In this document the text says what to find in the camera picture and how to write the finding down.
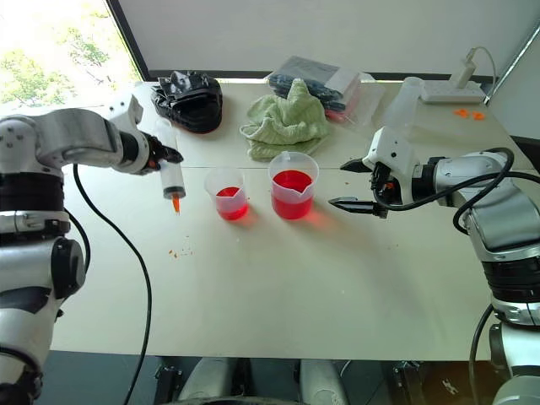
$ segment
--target floor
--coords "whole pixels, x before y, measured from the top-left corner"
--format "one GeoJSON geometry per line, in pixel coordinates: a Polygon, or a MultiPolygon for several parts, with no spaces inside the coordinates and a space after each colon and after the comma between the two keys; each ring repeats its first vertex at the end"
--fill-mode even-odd
{"type": "MultiPolygon", "coordinates": [[[[137,356],[51,352],[45,366],[44,387],[36,405],[77,403],[78,405],[121,404],[135,369],[137,356]]],[[[185,375],[197,358],[176,359],[185,375]]],[[[344,361],[336,361],[341,369],[344,361]]],[[[152,405],[156,370],[161,359],[147,356],[130,405],[152,405]]],[[[297,400],[294,360],[252,359],[253,385],[262,397],[297,400]]],[[[351,404],[391,405],[381,367],[376,361],[354,361],[343,373],[343,383],[351,404]]]]}

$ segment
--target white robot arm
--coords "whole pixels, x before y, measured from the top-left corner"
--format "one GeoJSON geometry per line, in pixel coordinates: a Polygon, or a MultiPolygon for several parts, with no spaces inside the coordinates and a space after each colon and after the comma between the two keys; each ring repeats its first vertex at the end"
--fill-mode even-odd
{"type": "Polygon", "coordinates": [[[458,208],[454,225],[469,236],[482,262],[492,306],[501,320],[489,334],[492,360],[512,377],[495,403],[525,405],[540,403],[540,213],[509,178],[519,176],[509,173],[513,161],[509,152],[496,148],[459,158],[430,158],[421,165],[410,144],[383,127],[362,160],[342,166],[343,170],[372,173],[375,201],[340,197],[330,204],[381,218],[388,211],[406,211],[435,199],[458,208]],[[478,176],[484,180],[474,180],[478,176]],[[495,177],[499,177],[497,186],[478,199],[495,177]]]}
{"type": "MultiPolygon", "coordinates": [[[[0,119],[2,405],[32,403],[39,396],[60,306],[84,283],[81,247],[64,238],[69,216],[62,166],[144,175],[165,161],[181,170],[178,151],[137,129],[143,109],[135,98],[121,97],[109,111],[108,119],[80,109],[0,119]]],[[[183,184],[175,185],[175,195],[185,196],[183,184]]]]}

